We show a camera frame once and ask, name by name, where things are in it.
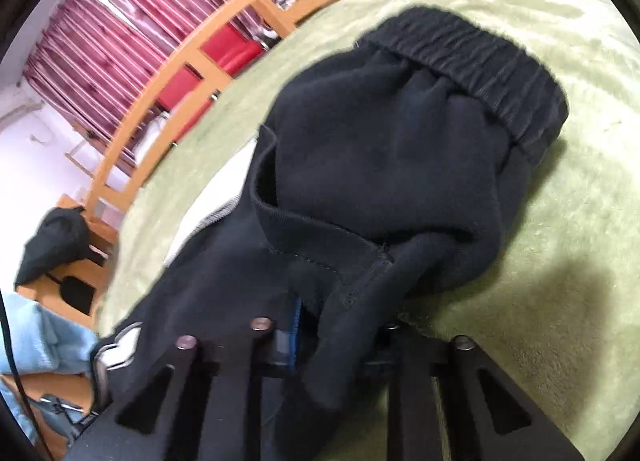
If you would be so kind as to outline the black garment on chair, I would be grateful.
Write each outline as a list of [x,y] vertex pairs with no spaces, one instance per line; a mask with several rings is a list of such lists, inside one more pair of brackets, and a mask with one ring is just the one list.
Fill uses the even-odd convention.
[[84,208],[54,208],[24,247],[14,285],[28,285],[58,266],[92,258]]

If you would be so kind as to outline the maroon striped curtain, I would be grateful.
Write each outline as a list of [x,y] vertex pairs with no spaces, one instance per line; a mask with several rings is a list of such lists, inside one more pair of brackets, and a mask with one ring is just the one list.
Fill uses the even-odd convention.
[[23,77],[68,122],[108,144],[157,69],[227,1],[63,0]]

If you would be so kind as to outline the black pants with white stripe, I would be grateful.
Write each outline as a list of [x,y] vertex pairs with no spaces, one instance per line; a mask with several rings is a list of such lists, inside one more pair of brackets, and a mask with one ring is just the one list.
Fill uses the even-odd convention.
[[511,41],[434,8],[387,19],[282,88],[238,202],[92,351],[96,389],[122,396],[183,335],[234,353],[253,318],[306,327],[303,363],[268,389],[262,450],[312,459],[402,302],[497,259],[566,117],[561,86]]

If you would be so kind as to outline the green bed blanket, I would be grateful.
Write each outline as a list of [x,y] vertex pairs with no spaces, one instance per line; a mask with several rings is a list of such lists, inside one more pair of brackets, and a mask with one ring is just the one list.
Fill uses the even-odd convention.
[[405,321],[472,337],[588,460],[639,412],[639,44],[610,0],[341,0],[241,74],[138,191],[96,315],[110,334],[204,218],[196,198],[247,145],[285,82],[411,6],[452,10],[524,47],[562,85],[568,118],[503,258]]

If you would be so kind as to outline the red storage box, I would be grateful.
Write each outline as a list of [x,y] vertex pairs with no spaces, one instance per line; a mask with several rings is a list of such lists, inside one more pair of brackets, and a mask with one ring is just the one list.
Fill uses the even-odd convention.
[[[265,53],[262,44],[247,39],[230,24],[211,36],[201,50],[231,77],[237,76]],[[200,82],[201,77],[191,67],[182,67],[158,95],[157,106],[166,111],[174,109]]]

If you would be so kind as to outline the wooden chair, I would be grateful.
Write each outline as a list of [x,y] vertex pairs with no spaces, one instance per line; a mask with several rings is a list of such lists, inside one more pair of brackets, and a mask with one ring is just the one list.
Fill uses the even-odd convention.
[[[69,196],[64,195],[56,208],[82,207]],[[91,259],[83,259],[58,266],[28,285],[15,287],[18,294],[33,299],[86,328],[93,328],[99,303],[110,283],[114,254],[117,244],[117,230],[87,214],[84,218],[90,230]]]

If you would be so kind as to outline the light blue towel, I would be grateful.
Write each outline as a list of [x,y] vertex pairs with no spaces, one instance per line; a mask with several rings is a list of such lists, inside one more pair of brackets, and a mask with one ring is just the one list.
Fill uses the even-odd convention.
[[98,343],[92,330],[15,292],[3,298],[15,366],[26,374],[86,374]]

